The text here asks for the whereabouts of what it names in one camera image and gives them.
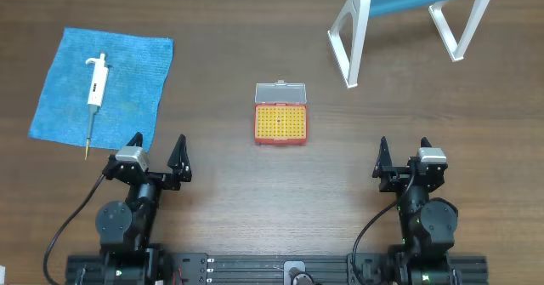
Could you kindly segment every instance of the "blue towel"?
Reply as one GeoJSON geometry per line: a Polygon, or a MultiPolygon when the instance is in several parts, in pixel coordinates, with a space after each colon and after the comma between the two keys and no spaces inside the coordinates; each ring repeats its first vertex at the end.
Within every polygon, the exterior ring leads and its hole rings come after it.
{"type": "Polygon", "coordinates": [[[85,146],[88,93],[94,65],[106,52],[110,66],[102,107],[94,118],[91,147],[119,149],[136,132],[149,151],[162,87],[172,62],[173,40],[65,28],[49,69],[28,135],[85,146]]]}

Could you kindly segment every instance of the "pipette tip box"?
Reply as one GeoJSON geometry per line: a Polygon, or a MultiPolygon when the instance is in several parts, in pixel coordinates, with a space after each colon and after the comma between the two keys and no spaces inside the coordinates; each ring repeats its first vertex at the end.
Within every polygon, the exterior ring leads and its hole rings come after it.
{"type": "Polygon", "coordinates": [[[268,145],[300,145],[308,138],[306,85],[258,83],[255,89],[255,142],[268,145]]]}

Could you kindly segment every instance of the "transparent plastic lid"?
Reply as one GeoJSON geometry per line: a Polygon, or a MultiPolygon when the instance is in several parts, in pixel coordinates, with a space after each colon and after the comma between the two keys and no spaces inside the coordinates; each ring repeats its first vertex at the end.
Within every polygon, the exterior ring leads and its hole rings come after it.
{"type": "Polygon", "coordinates": [[[306,104],[306,85],[303,83],[258,83],[255,89],[255,103],[306,104]]]}

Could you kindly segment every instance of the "wooden table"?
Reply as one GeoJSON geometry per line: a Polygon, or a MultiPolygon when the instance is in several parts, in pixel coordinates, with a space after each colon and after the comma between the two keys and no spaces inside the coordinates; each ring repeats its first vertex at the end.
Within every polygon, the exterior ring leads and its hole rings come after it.
{"type": "MultiPolygon", "coordinates": [[[[359,87],[347,90],[326,31],[345,0],[0,0],[0,265],[45,283],[43,252],[109,154],[27,137],[65,26],[175,42],[150,150],[167,170],[187,135],[193,181],[165,192],[154,242],[210,254],[347,254],[392,201],[371,178],[380,137],[395,164],[427,136],[450,167],[434,193],[460,209],[454,252],[485,254],[490,283],[541,280],[544,259],[544,0],[491,0],[452,63],[426,9],[372,20],[359,87]],[[306,83],[306,146],[258,146],[256,83],[306,83]]],[[[457,34],[472,0],[445,8],[457,34]]],[[[65,230],[49,269],[94,254],[94,217],[128,187],[106,181],[65,230]]],[[[391,212],[360,249],[400,241],[391,212]]]]}

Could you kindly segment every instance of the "black cable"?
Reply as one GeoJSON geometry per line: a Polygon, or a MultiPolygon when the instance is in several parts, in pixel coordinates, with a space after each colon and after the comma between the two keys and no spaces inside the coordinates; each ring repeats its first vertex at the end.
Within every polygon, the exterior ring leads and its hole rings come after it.
{"type": "Polygon", "coordinates": [[[397,200],[393,201],[393,203],[389,204],[386,208],[382,209],[382,211],[380,211],[380,213],[376,214],[376,216],[374,216],[365,225],[363,230],[359,233],[359,235],[355,239],[354,249],[352,250],[352,253],[351,253],[351,264],[354,267],[354,274],[355,274],[355,277],[357,278],[357,281],[359,281],[360,285],[365,285],[365,283],[363,282],[363,280],[359,276],[359,271],[358,271],[358,268],[357,268],[357,264],[355,264],[355,253],[357,252],[357,247],[359,247],[360,239],[363,237],[363,235],[365,235],[365,232],[371,227],[371,225],[373,225],[374,222],[376,222],[376,220],[378,220],[380,217],[382,217],[382,215],[387,213],[387,211],[389,211],[389,209],[399,205],[399,203],[402,201],[402,199],[406,196],[406,194],[408,193],[408,190],[410,189],[412,183],[414,183],[414,178],[416,177],[416,167],[415,167],[415,165],[413,163],[411,163],[411,165],[410,165],[410,171],[411,171],[410,183],[408,183],[408,186],[406,187],[405,192],[403,192],[402,195],[397,200]]]}
{"type": "Polygon", "coordinates": [[[54,235],[53,240],[51,240],[48,250],[45,251],[45,255],[43,256],[43,275],[48,280],[48,282],[52,285],[59,285],[59,284],[55,282],[53,278],[51,278],[48,272],[48,259],[49,259],[49,255],[51,254],[51,250],[53,249],[54,244],[57,242],[57,239],[59,239],[60,233],[62,233],[62,231],[66,228],[66,226],[70,223],[70,221],[74,219],[79,214],[79,212],[82,211],[85,205],[87,205],[87,202],[91,199],[96,189],[99,188],[99,185],[100,183],[102,183],[103,179],[104,179],[104,175],[101,174],[99,178],[96,180],[96,183],[94,183],[93,189],[91,189],[91,191],[88,193],[85,200],[83,200],[83,203],[79,206],[79,208],[76,209],[74,213],[72,213],[72,215],[70,215],[70,217],[68,217],[65,223],[62,224],[62,226],[57,231],[57,234],[54,235]]]}

